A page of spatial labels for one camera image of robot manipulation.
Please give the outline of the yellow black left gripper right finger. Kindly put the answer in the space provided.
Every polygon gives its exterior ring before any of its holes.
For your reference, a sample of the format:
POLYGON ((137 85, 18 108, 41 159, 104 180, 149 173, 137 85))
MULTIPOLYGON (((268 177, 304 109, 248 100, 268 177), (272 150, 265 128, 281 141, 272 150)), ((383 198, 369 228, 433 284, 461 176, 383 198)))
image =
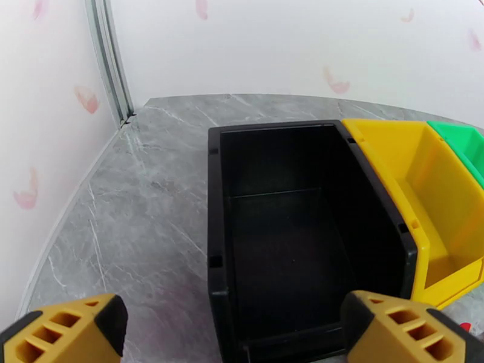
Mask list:
POLYGON ((440 310, 355 290, 341 305, 347 362, 483 362, 483 341, 440 310))

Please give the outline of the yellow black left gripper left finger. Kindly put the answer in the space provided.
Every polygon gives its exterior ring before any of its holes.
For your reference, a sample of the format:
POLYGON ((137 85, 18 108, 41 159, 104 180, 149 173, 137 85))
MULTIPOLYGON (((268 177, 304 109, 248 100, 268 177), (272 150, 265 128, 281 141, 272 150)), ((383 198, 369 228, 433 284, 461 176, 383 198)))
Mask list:
POLYGON ((1 332, 1 362, 120 362, 127 323, 113 293, 43 306, 1 332))

